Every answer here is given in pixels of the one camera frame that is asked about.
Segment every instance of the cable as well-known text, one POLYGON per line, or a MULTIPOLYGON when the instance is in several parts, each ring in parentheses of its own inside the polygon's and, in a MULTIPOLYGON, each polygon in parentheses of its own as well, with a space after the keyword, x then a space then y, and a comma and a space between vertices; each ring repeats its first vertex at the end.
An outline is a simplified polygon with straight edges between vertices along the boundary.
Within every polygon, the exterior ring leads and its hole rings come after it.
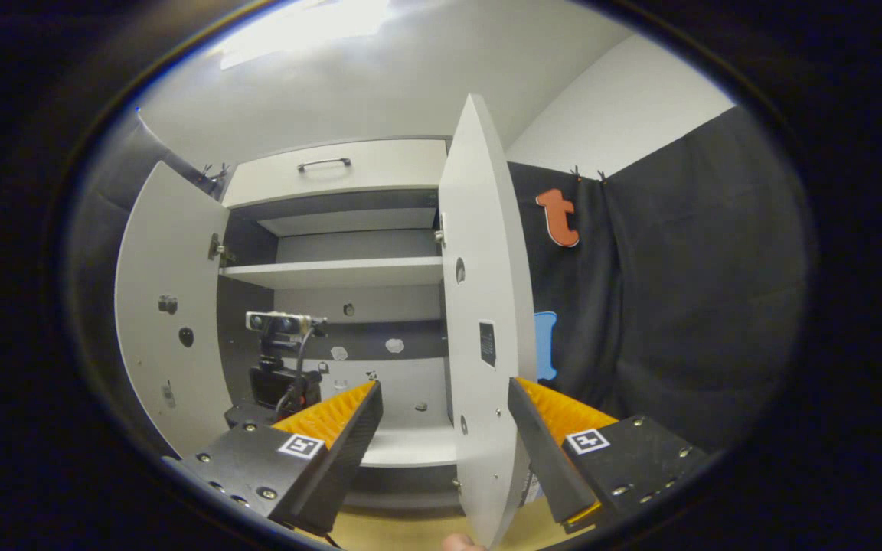
POLYGON ((302 343, 298 345, 298 360, 295 362, 295 379, 291 381, 288 390, 284 392, 281 399, 277 401, 277 405, 274 406, 274 411, 276 411, 279 416, 281 416, 281 408, 284 407, 284 404, 290 399, 297 399, 298 397, 293 396, 293 394, 299 388, 304 388, 304 384, 301 384, 301 387, 299 387, 299 383, 304 383, 305 380, 305 345, 308 344, 309 338, 311 338, 314 333, 315 328, 309 328, 308 332, 305 333, 305 337, 302 338, 302 343))

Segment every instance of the black fabric backdrop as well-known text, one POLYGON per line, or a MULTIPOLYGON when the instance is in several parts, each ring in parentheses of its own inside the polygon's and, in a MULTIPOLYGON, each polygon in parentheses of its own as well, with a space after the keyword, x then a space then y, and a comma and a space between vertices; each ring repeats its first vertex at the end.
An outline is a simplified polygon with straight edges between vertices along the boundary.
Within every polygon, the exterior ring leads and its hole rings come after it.
POLYGON ((742 436, 786 372, 809 261, 799 179, 755 119, 729 109, 606 184, 510 172, 534 307, 557 313, 544 383, 707 450, 742 436), (574 203, 574 248, 535 202, 554 187, 574 203))

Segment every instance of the shelf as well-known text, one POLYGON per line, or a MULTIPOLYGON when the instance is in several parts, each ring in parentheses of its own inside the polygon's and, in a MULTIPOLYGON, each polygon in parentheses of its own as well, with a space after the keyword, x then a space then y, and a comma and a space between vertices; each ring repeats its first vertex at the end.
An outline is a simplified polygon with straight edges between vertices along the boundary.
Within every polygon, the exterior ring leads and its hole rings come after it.
POLYGON ((406 468, 455 464, 455 428, 378 429, 363 467, 406 468))
POLYGON ((356 289, 441 282, 441 257, 285 262, 223 268, 222 276, 269 289, 356 289))

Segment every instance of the wooden floor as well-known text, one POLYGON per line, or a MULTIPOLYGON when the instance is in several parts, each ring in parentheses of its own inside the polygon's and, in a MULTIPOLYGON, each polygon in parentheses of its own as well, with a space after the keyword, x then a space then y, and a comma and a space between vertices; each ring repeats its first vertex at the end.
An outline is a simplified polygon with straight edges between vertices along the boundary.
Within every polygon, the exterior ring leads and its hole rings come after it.
MULTIPOLYGON (((499 551, 522 551, 542 549, 567 538, 583 533, 564 533, 563 527, 554 523, 546 497, 524 505, 508 528, 499 551)), ((347 551, 382 551, 403 549, 405 551, 439 551, 441 540, 451 533, 467 533, 472 528, 465 517, 385 517, 340 512, 335 519, 332 539, 347 551)))

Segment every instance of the metal handle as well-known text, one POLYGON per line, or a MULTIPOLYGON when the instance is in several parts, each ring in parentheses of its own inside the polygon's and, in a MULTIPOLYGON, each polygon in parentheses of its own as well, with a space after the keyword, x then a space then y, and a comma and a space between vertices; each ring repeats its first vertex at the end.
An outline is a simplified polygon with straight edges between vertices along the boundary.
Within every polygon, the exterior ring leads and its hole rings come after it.
POLYGON ((353 166, 353 161, 351 159, 347 159, 346 157, 342 157, 340 159, 322 159, 321 161, 311 161, 311 163, 302 163, 298 165, 298 171, 304 172, 305 167, 309 165, 319 165, 321 163, 342 163, 347 167, 353 166))

